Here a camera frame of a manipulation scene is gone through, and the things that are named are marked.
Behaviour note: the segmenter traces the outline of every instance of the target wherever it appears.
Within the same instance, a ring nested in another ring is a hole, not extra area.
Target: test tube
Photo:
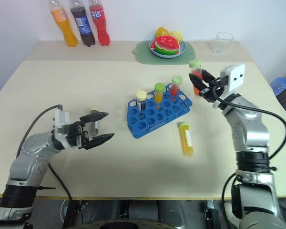
[[[93,108],[90,110],[90,113],[98,113],[99,110],[96,108]],[[96,121],[96,122],[91,122],[91,131],[90,131],[90,136],[91,137],[95,137],[98,135],[99,133],[99,129],[100,129],[100,122]]]
[[[165,85],[163,83],[156,83],[154,86],[154,100],[157,104],[162,103],[164,91]]]
[[[137,106],[139,111],[145,111],[147,93],[145,91],[138,91],[136,97],[137,97]]]
[[[177,96],[179,91],[179,85],[182,83],[182,78],[179,75],[175,75],[172,79],[171,96]]]
[[[184,155],[191,157],[193,156],[194,149],[189,127],[188,123],[179,124]]]
[[[191,69],[191,73],[197,75],[200,79],[202,79],[202,71],[201,71],[201,60],[193,59],[189,62],[189,67]],[[199,95],[199,90],[194,86],[194,94],[195,98],[201,98]]]

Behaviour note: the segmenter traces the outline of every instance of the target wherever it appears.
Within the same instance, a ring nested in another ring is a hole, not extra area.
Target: plate
[[[179,53],[178,53],[178,54],[176,54],[176,55],[163,55],[163,54],[157,53],[155,50],[153,50],[153,49],[151,48],[151,45],[152,45],[152,43],[154,42],[154,40],[156,40],[156,39],[154,38],[154,39],[152,39],[152,40],[149,42],[149,49],[153,52],[153,54],[155,54],[156,56],[160,56],[160,57],[162,57],[162,58],[166,58],[166,59],[175,58],[175,57],[177,57],[177,56],[182,55],[182,53],[184,53],[184,51],[185,51],[185,49],[186,49],[186,44],[185,44],[185,42],[182,42],[182,43],[180,43],[180,50],[179,50]]]

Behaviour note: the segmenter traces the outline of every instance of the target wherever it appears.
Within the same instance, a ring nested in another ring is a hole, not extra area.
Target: green tray
[[[165,59],[154,55],[149,48],[149,41],[138,43],[133,53],[137,61],[144,64],[188,64],[190,60],[196,58],[196,53],[189,42],[185,43],[186,49],[184,53],[172,59]]]

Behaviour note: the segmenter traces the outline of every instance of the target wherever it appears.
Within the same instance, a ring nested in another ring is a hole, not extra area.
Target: clear glass cup
[[[219,32],[212,43],[212,51],[216,54],[225,51],[233,41],[234,36],[229,32]]]

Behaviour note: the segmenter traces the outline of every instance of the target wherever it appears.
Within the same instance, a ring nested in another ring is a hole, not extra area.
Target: blue test tube rack
[[[171,96],[170,85],[166,86],[160,104],[154,100],[154,91],[147,93],[145,111],[139,111],[135,99],[129,101],[127,123],[134,138],[140,138],[190,111],[191,100],[181,90],[177,96]]]

